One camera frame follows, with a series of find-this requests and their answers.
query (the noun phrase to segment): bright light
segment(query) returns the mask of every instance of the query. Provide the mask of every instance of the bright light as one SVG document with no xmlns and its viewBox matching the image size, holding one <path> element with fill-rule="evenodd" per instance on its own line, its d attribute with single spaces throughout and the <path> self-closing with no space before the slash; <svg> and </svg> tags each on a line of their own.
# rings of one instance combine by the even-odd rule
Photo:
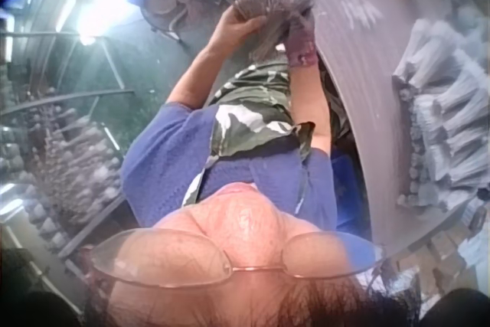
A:
<svg viewBox="0 0 490 327">
<path fill-rule="evenodd" d="M 119 151 L 121 148 L 119 147 L 119 145 L 117 144 L 116 140 L 114 139 L 113 135 L 110 134 L 110 131 L 107 129 L 106 126 L 104 126 L 104 130 L 106 131 L 107 133 L 107 136 L 109 137 L 110 141 L 113 143 L 114 147 L 116 147 L 116 149 Z"/>
<path fill-rule="evenodd" d="M 95 0 L 85 7 L 78 19 L 82 44 L 92 44 L 93 36 L 104 34 L 111 26 L 130 16 L 138 7 L 126 0 Z"/>
<path fill-rule="evenodd" d="M 15 184 L 12 184 L 12 183 L 3 185 L 0 188 L 0 195 L 3 195 L 4 193 L 10 191 L 13 187 L 15 187 Z"/>
<path fill-rule="evenodd" d="M 15 17 L 10 13 L 2 10 L 0 8 L 0 18 L 5 19 L 6 23 L 6 31 L 14 32 L 15 31 Z M 14 39 L 13 38 L 5 38 L 5 61 L 12 61 L 12 48 L 14 47 Z"/>
<path fill-rule="evenodd" d="M 73 11 L 77 0 L 67 0 L 64 3 L 63 9 L 61 9 L 60 16 L 56 22 L 56 32 L 60 32 L 63 29 L 64 24 L 66 23 L 68 17 L 70 17 L 71 12 Z"/>
<path fill-rule="evenodd" d="M 3 216 L 4 214 L 8 214 L 9 212 L 12 212 L 17 208 L 21 207 L 22 202 L 23 201 L 20 198 L 17 198 L 14 201 L 8 203 L 6 206 L 0 209 L 0 216 Z"/>
</svg>

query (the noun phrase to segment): table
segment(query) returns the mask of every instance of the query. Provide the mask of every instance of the table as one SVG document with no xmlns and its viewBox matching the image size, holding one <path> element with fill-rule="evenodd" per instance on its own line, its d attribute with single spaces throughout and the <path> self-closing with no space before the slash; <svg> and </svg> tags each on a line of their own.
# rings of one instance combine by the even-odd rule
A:
<svg viewBox="0 0 490 327">
<path fill-rule="evenodd" d="M 371 29 L 352 30 L 340 0 L 319 0 L 316 40 L 344 102 L 367 188 L 373 241 L 388 251 L 419 240 L 451 214 L 424 215 L 396 203 L 410 185 L 410 125 L 391 74 L 400 62 L 415 20 L 436 18 L 440 0 L 368 0 L 383 15 Z"/>
</svg>

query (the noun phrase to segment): glasses frame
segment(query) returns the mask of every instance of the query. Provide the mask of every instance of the glasses frame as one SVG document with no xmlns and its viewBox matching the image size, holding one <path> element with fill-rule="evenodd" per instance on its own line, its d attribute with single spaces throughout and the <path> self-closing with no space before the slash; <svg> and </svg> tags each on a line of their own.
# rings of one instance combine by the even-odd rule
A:
<svg viewBox="0 0 490 327">
<path fill-rule="evenodd" d="M 156 230 L 158 232 L 166 232 L 166 233 L 173 233 L 173 234 L 176 234 L 176 233 L 177 234 L 185 234 L 185 235 L 189 235 L 191 237 L 200 237 L 200 238 L 203 238 L 206 241 L 211 242 L 218 250 L 220 250 L 220 252 L 222 252 L 224 254 L 224 256 L 227 258 L 229 264 L 231 265 L 230 274 L 226 278 L 223 278 L 222 280 L 211 281 L 211 282 L 208 282 L 208 283 L 199 283 L 199 284 L 191 284 L 191 285 L 181 285 L 181 284 L 178 284 L 177 285 L 177 284 L 175 284 L 175 285 L 162 286 L 162 285 L 150 285 L 150 284 L 141 283 L 141 282 L 138 282 L 138 281 L 124 280 L 124 279 L 122 279 L 120 277 L 117 277 L 117 276 L 111 275 L 110 273 L 107 273 L 107 272 L 104 272 L 102 270 L 99 270 L 95 266 L 95 264 L 93 262 L 93 252 L 101 244 L 104 244 L 105 242 L 107 242 L 107 241 L 109 241 L 109 240 L 111 240 L 111 239 L 113 239 L 115 237 L 118 237 L 121 234 L 127 234 L 127 233 L 130 233 L 130 232 L 133 232 L 134 233 L 134 232 L 140 231 L 140 230 Z M 288 242 L 290 242 L 292 240 L 295 240 L 295 239 L 298 239 L 298 238 L 302 238 L 302 237 L 311 237 L 313 234 L 325 234 L 325 233 L 347 234 L 349 237 L 357 237 L 359 239 L 362 239 L 365 242 L 371 243 L 369 240 L 365 240 L 365 239 L 363 239 L 361 237 L 358 237 L 357 235 L 345 233 L 345 232 L 342 232 L 342 231 L 315 231 L 315 232 L 300 234 L 300 235 L 296 235 L 296 236 L 292 237 L 291 239 L 288 240 Z M 210 239 L 209 237 L 206 237 L 204 235 L 192 233 L 190 231 L 172 230 L 172 229 L 132 229 L 132 230 L 127 230 L 127 231 L 123 231 L 121 233 L 118 233 L 118 234 L 110 237 L 109 239 L 103 241 L 101 244 L 99 244 L 99 245 L 97 245 L 95 247 L 86 247 L 85 248 L 85 252 L 86 253 L 85 253 L 84 259 L 85 259 L 85 261 L 87 263 L 87 266 L 88 266 L 88 268 L 90 270 L 89 271 L 90 279 L 91 280 L 106 279 L 106 280 L 111 280 L 113 282 L 121 282 L 121 283 L 124 283 L 124 284 L 127 284 L 127 285 L 137 286 L 137 287 L 141 287 L 141 288 L 145 288 L 145 289 L 168 289 L 168 290 L 205 289 L 205 288 L 209 288 L 209 287 L 213 287 L 213 286 L 223 285 L 224 283 L 228 282 L 235 273 L 245 273 L 245 272 L 256 272 L 256 273 L 258 273 L 258 272 L 262 272 L 262 273 L 281 272 L 281 273 L 283 273 L 287 277 L 290 277 L 293 280 L 311 280 L 311 281 L 337 280 L 337 279 L 341 279 L 341 278 L 345 278 L 345 277 L 355 276 L 355 275 L 357 275 L 359 273 L 363 273 L 363 272 L 366 272 L 366 271 L 371 270 L 371 269 L 375 269 L 376 270 L 387 259 L 383 255 L 380 260 L 374 261 L 374 263 L 372 265 L 370 265 L 369 267 L 363 267 L 360 270 L 355 270 L 355 271 L 352 271 L 352 272 L 347 272 L 347 273 L 343 273 L 343 274 L 336 275 L 336 276 L 303 276 L 303 275 L 299 275 L 299 274 L 288 273 L 287 272 L 286 265 L 284 265 L 284 264 L 270 265 L 270 266 L 234 267 L 233 264 L 232 264 L 232 262 L 231 262 L 231 259 L 227 255 L 226 251 L 223 250 L 223 249 L 221 249 L 218 245 L 216 245 L 216 243 L 213 242 L 212 239 Z M 374 249 L 376 247 L 379 248 L 379 246 L 376 246 L 373 243 L 372 243 L 372 245 L 373 245 L 373 248 Z M 283 259 L 283 251 L 284 250 L 281 250 L 281 260 Z"/>
</svg>

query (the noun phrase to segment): blue shirt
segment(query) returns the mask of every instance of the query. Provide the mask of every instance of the blue shirt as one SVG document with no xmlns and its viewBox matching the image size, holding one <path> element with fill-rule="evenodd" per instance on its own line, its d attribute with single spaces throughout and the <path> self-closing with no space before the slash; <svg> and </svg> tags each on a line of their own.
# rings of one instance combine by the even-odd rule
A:
<svg viewBox="0 0 490 327">
<path fill-rule="evenodd" d="M 190 110 L 168 103 L 131 145 L 121 169 L 122 190 L 141 226 L 151 227 L 181 207 L 209 156 L 216 112 L 217 106 Z M 330 158 L 312 149 L 302 162 L 295 136 L 219 159 L 204 175 L 199 200 L 234 182 L 255 183 L 281 211 L 324 231 L 336 228 Z M 301 186 L 305 196 L 297 211 Z"/>
</svg>

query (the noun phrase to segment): eyeglasses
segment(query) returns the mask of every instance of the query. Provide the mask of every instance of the eyeglasses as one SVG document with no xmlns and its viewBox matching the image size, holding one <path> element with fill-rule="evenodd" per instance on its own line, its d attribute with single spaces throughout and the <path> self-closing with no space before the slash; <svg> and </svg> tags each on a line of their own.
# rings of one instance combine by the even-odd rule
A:
<svg viewBox="0 0 490 327">
<path fill-rule="evenodd" d="M 186 231 L 124 231 L 90 251 L 96 271 L 137 286 L 178 289 L 220 284 L 238 272 L 282 272 L 296 279 L 351 276 L 381 261 L 371 242 L 342 232 L 298 235 L 273 265 L 234 267 L 211 239 Z"/>
</svg>

